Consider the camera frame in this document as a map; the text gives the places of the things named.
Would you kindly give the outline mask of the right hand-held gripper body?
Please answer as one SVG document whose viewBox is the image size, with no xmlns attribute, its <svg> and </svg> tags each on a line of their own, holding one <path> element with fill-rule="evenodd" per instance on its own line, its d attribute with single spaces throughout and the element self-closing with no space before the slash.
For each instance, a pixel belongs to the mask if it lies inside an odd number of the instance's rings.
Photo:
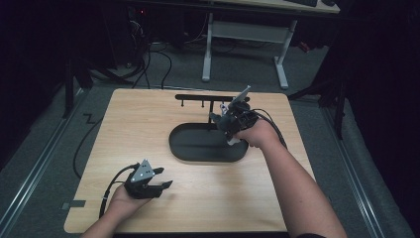
<svg viewBox="0 0 420 238">
<path fill-rule="evenodd" d="M 253 127 L 259 119 L 259 116 L 251 110 L 250 105 L 246 101 L 250 89 L 251 87 L 248 85 L 242 92 L 235 96 L 229 104 L 227 104 L 232 110 L 232 114 L 238 119 L 238 132 Z"/>
</svg>

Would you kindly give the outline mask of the dark computer tower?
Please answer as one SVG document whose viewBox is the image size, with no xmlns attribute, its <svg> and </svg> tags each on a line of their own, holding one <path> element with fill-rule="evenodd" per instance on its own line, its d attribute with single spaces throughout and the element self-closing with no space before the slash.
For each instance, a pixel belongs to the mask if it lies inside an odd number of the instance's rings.
<svg viewBox="0 0 420 238">
<path fill-rule="evenodd" d="M 144 65 L 144 54 L 148 48 L 148 30 L 146 10 L 129 6 L 127 8 L 130 36 L 134 45 L 134 63 L 136 66 Z"/>
</svg>

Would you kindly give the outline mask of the metal floor rail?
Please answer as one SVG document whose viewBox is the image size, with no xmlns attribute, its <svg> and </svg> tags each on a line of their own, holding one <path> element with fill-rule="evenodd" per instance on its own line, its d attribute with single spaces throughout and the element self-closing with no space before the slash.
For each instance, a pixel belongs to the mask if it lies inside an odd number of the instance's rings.
<svg viewBox="0 0 420 238">
<path fill-rule="evenodd" d="M 344 165 L 346 177 L 348 179 L 350 188 L 358 205 L 359 211 L 363 217 L 363 220 L 367 226 L 370 238 L 385 238 L 383 230 L 377 220 L 376 214 L 368 198 L 362 182 L 357 174 L 357 171 L 353 165 L 350 154 L 345 146 L 345 143 L 336 133 L 334 127 L 334 118 L 329 109 L 320 109 L 324 119 L 326 120 L 329 131 L 335 141 L 335 144 L 341 155 L 341 160 Z"/>
<path fill-rule="evenodd" d="M 73 105 L 65 111 L 65 93 L 59 92 L 31 127 L 6 168 L 0 172 L 0 238 L 6 238 L 26 206 L 50 164 L 57 143 L 62 138 L 75 110 L 89 93 L 77 89 L 71 93 Z"/>
</svg>

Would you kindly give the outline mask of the person's left hand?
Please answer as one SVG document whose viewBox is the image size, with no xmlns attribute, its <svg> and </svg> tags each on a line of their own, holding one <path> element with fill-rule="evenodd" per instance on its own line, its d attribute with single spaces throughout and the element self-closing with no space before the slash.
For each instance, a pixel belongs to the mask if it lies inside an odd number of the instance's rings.
<svg viewBox="0 0 420 238">
<path fill-rule="evenodd" d="M 103 218 L 115 224 L 120 224 L 133 216 L 141 207 L 150 201 L 150 198 L 135 199 L 130 197 L 125 187 L 120 185 L 114 191 Z"/>
</svg>

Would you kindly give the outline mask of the grey tape strip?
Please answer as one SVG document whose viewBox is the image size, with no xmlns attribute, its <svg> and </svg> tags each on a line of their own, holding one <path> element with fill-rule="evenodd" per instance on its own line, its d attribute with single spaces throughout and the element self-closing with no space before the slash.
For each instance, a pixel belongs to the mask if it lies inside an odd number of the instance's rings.
<svg viewBox="0 0 420 238">
<path fill-rule="evenodd" d="M 62 204 L 61 210 L 69 210 L 72 207 L 84 207 L 85 203 L 86 203 L 85 200 L 66 201 Z"/>
</svg>

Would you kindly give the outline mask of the white-legged wooden desk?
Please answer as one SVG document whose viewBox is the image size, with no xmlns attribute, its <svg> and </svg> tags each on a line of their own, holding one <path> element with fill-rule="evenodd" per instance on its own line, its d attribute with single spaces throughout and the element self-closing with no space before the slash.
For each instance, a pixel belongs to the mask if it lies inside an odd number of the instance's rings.
<svg viewBox="0 0 420 238">
<path fill-rule="evenodd" d="M 291 14 L 332 14 L 340 13 L 340 7 L 334 0 L 210 0 L 210 5 L 234 5 L 248 7 L 263 7 L 267 10 L 281 10 Z M 240 23 L 236 20 L 215 20 L 213 14 L 207 17 L 206 51 L 204 55 L 202 80 L 208 82 L 211 78 L 212 40 L 214 38 L 245 40 L 263 43 L 281 44 L 279 55 L 273 58 L 279 85 L 288 88 L 283 61 L 297 25 L 293 17 L 286 26 L 277 27 L 274 24 Z"/>
</svg>

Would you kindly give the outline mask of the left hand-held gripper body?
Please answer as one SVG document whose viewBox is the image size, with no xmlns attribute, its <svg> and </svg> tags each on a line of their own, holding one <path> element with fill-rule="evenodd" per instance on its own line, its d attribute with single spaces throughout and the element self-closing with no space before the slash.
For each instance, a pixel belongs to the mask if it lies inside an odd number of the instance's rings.
<svg viewBox="0 0 420 238">
<path fill-rule="evenodd" d="M 129 174 L 124 187 L 128 195 L 135 199 L 146 199 L 160 197 L 160 185 L 149 185 L 154 177 L 153 168 L 148 160 L 143 160 L 135 165 L 135 169 Z"/>
</svg>

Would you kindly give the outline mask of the black metal stand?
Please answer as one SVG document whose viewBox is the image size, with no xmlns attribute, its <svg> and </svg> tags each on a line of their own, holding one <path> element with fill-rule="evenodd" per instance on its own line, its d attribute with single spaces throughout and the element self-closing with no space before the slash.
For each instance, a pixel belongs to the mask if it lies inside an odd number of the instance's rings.
<svg viewBox="0 0 420 238">
<path fill-rule="evenodd" d="M 327 79 L 321 82 L 314 82 L 309 87 L 299 90 L 287 96 L 289 100 L 296 100 L 305 95 L 319 95 L 318 105 L 320 107 L 335 107 L 333 117 L 333 129 L 336 136 L 342 140 L 342 125 L 345 116 L 347 82 L 344 79 Z"/>
<path fill-rule="evenodd" d="M 74 106 L 74 82 L 77 81 L 82 89 L 90 89 L 93 80 L 88 70 L 87 61 L 80 57 L 71 57 L 65 64 L 64 78 L 64 113 L 63 118 L 68 118 Z"/>
</svg>

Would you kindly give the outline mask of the black hook rack with tray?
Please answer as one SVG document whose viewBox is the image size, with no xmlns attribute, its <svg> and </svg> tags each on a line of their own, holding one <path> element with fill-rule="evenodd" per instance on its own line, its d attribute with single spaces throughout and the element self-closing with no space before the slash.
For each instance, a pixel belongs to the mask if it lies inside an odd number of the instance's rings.
<svg viewBox="0 0 420 238">
<path fill-rule="evenodd" d="M 221 114 L 220 105 L 229 104 L 234 97 L 176 94 L 175 98 L 181 102 L 209 101 L 209 114 Z M 249 147 L 246 141 L 229 146 L 224 133 L 217 129 L 209 115 L 207 123 L 183 123 L 176 126 L 169 134 L 168 141 L 171 152 L 187 162 L 233 163 L 242 159 Z"/>
</svg>

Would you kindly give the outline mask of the person's right hand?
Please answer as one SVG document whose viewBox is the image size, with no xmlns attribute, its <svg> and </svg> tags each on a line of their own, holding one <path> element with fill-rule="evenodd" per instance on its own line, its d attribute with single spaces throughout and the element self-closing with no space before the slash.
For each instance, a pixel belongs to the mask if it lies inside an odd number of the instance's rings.
<svg viewBox="0 0 420 238">
<path fill-rule="evenodd" d="M 246 140 L 252 147 L 262 151 L 281 145 L 274 128 L 263 119 L 259 119 L 253 127 L 236 133 L 234 137 Z"/>
</svg>

